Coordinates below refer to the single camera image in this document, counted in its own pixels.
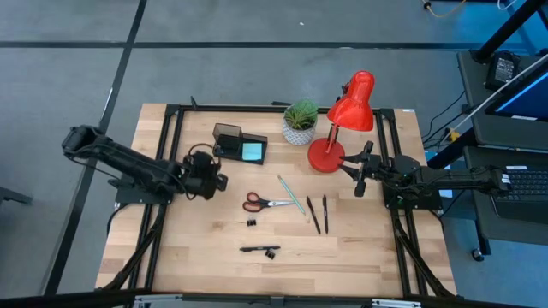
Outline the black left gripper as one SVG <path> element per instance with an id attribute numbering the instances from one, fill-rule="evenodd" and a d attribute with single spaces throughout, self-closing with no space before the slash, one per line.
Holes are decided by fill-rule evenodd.
<path id="1" fill-rule="evenodd" d="M 198 196 L 208 200 L 217 191 L 226 190 L 229 179 L 220 172 L 221 163 L 215 163 L 213 157 L 206 152 L 196 151 L 186 155 L 183 166 L 183 186 L 191 199 Z"/>

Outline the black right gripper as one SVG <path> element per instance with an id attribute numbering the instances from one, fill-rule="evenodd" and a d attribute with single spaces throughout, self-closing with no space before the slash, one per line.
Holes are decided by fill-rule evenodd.
<path id="1" fill-rule="evenodd" d="M 365 179 L 377 180 L 377 172 L 382 164 L 382 157 L 372 154 L 373 142 L 367 141 L 363 150 L 356 155 L 344 156 L 341 159 L 344 162 L 359 164 L 359 168 L 352 168 L 341 164 L 339 169 L 348 174 L 353 181 L 356 181 L 356 187 L 354 189 L 355 197 L 361 198 L 365 194 L 366 182 Z"/>

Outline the light blue sticky note pad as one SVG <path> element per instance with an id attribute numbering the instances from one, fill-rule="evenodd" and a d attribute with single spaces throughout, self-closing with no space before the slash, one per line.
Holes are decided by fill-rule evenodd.
<path id="1" fill-rule="evenodd" d="M 241 158 L 243 161 L 261 161 L 263 159 L 262 143 L 243 143 Z"/>

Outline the red and black scissors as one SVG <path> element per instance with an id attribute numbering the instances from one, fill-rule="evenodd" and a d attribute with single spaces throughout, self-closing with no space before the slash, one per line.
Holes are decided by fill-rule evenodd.
<path id="1" fill-rule="evenodd" d="M 275 201 L 261 198 L 256 192 L 249 192 L 247 200 L 242 204 L 242 208 L 251 213 L 260 212 L 263 209 L 294 204 L 294 201 Z"/>

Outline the teal pencil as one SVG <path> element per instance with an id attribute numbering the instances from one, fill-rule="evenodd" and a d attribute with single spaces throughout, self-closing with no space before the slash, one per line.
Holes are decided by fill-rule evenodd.
<path id="1" fill-rule="evenodd" d="M 299 202 L 298 198 L 293 194 L 293 192 L 291 191 L 291 189 L 289 188 L 288 184 L 286 183 L 286 181 L 282 178 L 281 175 L 277 175 L 277 178 L 278 180 L 280 181 L 281 185 L 283 186 L 284 190 L 287 192 L 287 194 L 289 195 L 289 197 L 292 199 L 292 201 L 295 202 L 297 208 L 299 209 L 300 213 L 305 217 L 305 220 L 307 223 L 310 223 L 310 219 L 309 217 L 307 216 L 307 213 L 305 211 L 305 209 L 302 207 L 301 203 Z"/>

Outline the black mesh desk organizer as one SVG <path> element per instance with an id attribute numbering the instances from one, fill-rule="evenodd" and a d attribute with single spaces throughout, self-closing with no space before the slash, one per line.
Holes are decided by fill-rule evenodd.
<path id="1" fill-rule="evenodd" d="M 265 136 L 243 133 L 241 127 L 224 123 L 216 123 L 212 135 L 215 139 L 213 146 L 215 157 L 258 165 L 264 163 L 268 145 L 268 139 Z M 261 161 L 243 161 L 241 158 L 243 143 L 262 143 L 263 159 Z"/>

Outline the red desk lamp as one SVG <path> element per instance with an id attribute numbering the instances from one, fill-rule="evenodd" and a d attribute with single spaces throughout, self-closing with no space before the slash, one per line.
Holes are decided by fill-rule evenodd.
<path id="1" fill-rule="evenodd" d="M 373 74 L 361 70 L 343 87 L 343 95 L 327 112 L 331 122 L 327 137 L 313 141 L 308 149 L 308 162 L 314 169 L 322 173 L 339 169 L 345 155 L 343 146 L 337 141 L 341 127 L 358 132 L 372 131 L 373 112 L 369 100 L 374 85 Z"/>

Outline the potted plant in patterned pot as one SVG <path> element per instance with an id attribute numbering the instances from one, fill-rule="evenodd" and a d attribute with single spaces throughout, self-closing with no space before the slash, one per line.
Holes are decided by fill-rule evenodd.
<path id="1" fill-rule="evenodd" d="M 283 113 L 283 137 L 292 145 L 306 145 L 315 134 L 319 107 L 312 100 L 291 104 Z"/>

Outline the black side desk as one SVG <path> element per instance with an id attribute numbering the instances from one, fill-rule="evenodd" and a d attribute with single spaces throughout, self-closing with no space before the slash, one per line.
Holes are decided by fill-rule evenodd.
<path id="1" fill-rule="evenodd" d="M 469 167 L 493 165 L 505 171 L 508 165 L 548 165 L 548 122 L 528 121 L 487 115 L 485 110 L 541 64 L 542 57 L 520 57 L 517 75 L 496 91 L 485 88 L 489 61 L 476 62 L 471 51 L 457 55 L 464 91 L 468 101 L 467 118 L 472 126 L 455 142 L 448 145 L 437 157 L 429 160 L 431 167 L 444 168 L 459 157 L 465 157 Z M 490 254 L 490 240 L 507 240 L 548 246 L 548 225 L 499 217 L 493 209 L 492 198 L 474 192 L 475 226 L 479 249 L 484 256 Z"/>

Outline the black keyboard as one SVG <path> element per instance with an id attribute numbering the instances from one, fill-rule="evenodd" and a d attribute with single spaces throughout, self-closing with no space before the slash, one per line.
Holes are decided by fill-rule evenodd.
<path id="1" fill-rule="evenodd" d="M 548 225 L 548 165 L 508 165 L 505 173 L 511 189 L 505 196 L 492 198 L 496 214 Z"/>

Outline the black power adapter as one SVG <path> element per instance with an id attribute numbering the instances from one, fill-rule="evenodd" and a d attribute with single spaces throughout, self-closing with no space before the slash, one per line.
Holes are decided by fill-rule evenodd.
<path id="1" fill-rule="evenodd" d="M 496 91 L 507 84 L 517 75 L 520 60 L 520 57 L 508 50 L 495 53 L 487 71 L 485 88 Z"/>

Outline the computer monitor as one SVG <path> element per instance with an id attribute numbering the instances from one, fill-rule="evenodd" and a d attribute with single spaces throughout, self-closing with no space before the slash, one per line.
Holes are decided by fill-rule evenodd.
<path id="1" fill-rule="evenodd" d="M 487 115 L 548 122 L 548 62 L 520 80 L 485 110 Z"/>

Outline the grey stand foot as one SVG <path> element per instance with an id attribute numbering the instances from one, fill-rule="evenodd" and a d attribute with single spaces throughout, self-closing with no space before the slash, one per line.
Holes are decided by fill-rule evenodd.
<path id="1" fill-rule="evenodd" d="M 20 204 L 30 204 L 33 198 L 25 194 L 0 187 L 0 205 L 3 201 L 14 201 Z"/>

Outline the black aluminium table frame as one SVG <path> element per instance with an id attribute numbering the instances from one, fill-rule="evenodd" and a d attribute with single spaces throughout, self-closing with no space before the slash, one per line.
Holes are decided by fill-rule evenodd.
<path id="1" fill-rule="evenodd" d="M 178 157 L 197 143 L 210 144 L 216 123 L 241 127 L 268 139 L 262 165 L 223 161 L 228 176 L 225 192 L 214 198 L 188 200 L 177 196 L 168 206 L 158 253 L 148 252 L 139 286 L 156 293 L 220 293 L 245 295 L 401 298 L 416 292 L 412 264 L 400 265 L 393 234 L 393 215 L 384 206 L 381 185 L 368 181 L 357 198 L 354 183 L 341 171 L 322 174 L 307 161 L 307 148 L 282 136 L 283 111 L 272 106 L 207 105 L 181 109 L 181 129 L 165 116 L 164 104 L 144 104 L 132 146 L 155 155 L 158 140 Z M 247 194 L 292 201 L 281 175 L 305 209 L 296 204 L 251 213 L 242 208 Z M 325 234 L 323 195 L 327 197 L 329 233 Z M 307 206 L 312 200 L 321 234 Z M 247 226 L 254 218 L 257 224 Z M 243 246 L 281 246 L 269 259 L 266 251 L 241 252 Z"/>

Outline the black diagonal stand post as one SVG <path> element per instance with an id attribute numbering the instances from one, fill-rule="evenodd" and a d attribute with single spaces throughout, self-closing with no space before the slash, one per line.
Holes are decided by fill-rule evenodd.
<path id="1" fill-rule="evenodd" d="M 478 50 L 471 50 L 472 58 L 476 62 L 486 62 L 547 1 L 526 0 Z"/>

